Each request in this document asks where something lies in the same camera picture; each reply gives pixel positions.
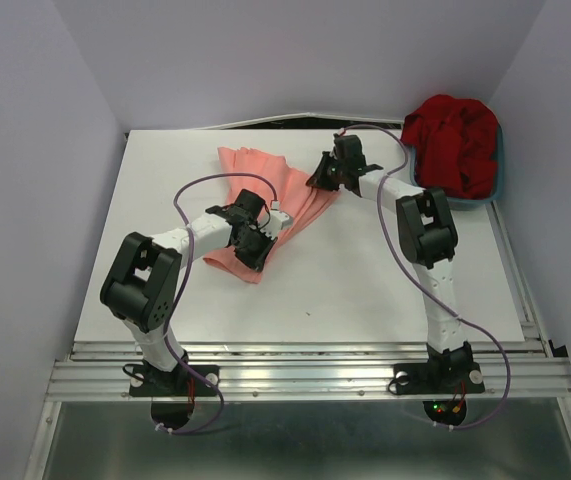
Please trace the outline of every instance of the gray wall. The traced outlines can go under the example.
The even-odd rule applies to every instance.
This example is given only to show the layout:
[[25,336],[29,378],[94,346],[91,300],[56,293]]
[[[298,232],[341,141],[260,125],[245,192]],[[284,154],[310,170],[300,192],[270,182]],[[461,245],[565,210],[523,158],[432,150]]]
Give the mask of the gray wall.
[[54,0],[128,128],[489,100],[543,0]]
[[22,477],[123,147],[50,0],[0,1],[0,479]]
[[571,2],[545,4],[491,107],[507,141],[507,226],[552,338],[571,357]]

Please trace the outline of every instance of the blue plastic bin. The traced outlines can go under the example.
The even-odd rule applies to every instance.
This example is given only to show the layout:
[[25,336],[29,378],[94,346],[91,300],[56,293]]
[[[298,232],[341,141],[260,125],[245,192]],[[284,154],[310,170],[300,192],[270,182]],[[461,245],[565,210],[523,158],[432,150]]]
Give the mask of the blue plastic bin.
[[[487,203],[493,202],[494,200],[498,199],[503,193],[503,178],[505,175],[505,153],[503,151],[503,129],[498,126],[496,130],[496,150],[494,150],[494,154],[492,155],[492,159],[496,160],[498,163],[498,170],[496,171],[496,177],[494,178],[494,188],[492,189],[492,193],[489,197],[483,198],[480,200],[470,200],[467,198],[455,198],[455,197],[447,197],[449,201],[449,206],[452,210],[472,210],[474,208],[480,207],[481,205],[485,205]],[[412,184],[416,186],[416,150],[411,148],[411,157],[409,163],[409,178],[411,179]]]

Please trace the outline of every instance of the screw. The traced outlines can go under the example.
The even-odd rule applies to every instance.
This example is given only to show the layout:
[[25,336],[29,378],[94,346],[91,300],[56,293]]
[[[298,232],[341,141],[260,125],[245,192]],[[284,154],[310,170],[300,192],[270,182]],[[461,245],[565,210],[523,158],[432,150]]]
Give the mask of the screw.
[[212,385],[218,385],[218,376],[215,373],[208,373],[207,375],[205,375],[205,378]]
[[483,383],[483,374],[478,370],[472,370],[469,372],[469,379],[472,381],[474,385],[480,385]]

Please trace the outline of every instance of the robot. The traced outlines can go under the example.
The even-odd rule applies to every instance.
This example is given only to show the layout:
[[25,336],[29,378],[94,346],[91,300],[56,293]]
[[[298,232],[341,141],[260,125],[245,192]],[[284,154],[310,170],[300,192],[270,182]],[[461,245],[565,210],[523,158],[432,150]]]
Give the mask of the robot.
[[[363,199],[376,201],[384,175],[379,165],[367,164],[356,135],[335,135],[333,149],[322,153],[307,185],[332,191],[343,187]],[[452,263],[458,235],[445,193],[440,188],[423,189],[395,178],[388,178],[382,188],[382,206],[396,214],[401,250],[418,282],[455,311]],[[263,210],[269,213],[267,220],[259,221]],[[131,395],[194,394],[193,382],[192,390],[189,387],[189,355],[169,326],[179,272],[187,264],[190,248],[187,229],[193,233],[194,260],[213,250],[232,248],[248,268],[262,271],[278,235],[293,221],[280,210],[278,202],[272,202],[268,209],[260,196],[242,190],[234,203],[208,208],[186,227],[152,236],[135,232],[125,237],[100,300],[132,332],[143,353],[143,364],[129,375],[139,384],[144,382],[146,388],[136,392],[130,389]],[[393,395],[435,398],[449,396],[459,387],[466,393],[484,392],[480,367],[474,362],[461,321],[427,296],[424,301],[427,361],[394,365],[395,375],[388,391]],[[193,368],[203,376],[218,374],[215,365]],[[210,390],[201,387],[197,394],[211,395]],[[426,413],[435,422],[459,425],[465,417],[463,401],[454,408],[447,408],[447,403],[424,403]]]

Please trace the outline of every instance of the gray floor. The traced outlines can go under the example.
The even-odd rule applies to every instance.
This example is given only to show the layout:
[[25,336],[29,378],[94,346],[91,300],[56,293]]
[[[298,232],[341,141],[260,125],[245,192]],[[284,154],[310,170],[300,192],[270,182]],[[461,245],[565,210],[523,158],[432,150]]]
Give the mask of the gray floor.
[[[473,401],[468,419],[494,405]],[[154,431],[148,404],[68,404],[45,478],[571,479],[553,399],[510,400],[468,432],[435,429],[421,412],[420,402],[228,405],[216,432],[170,437]]]

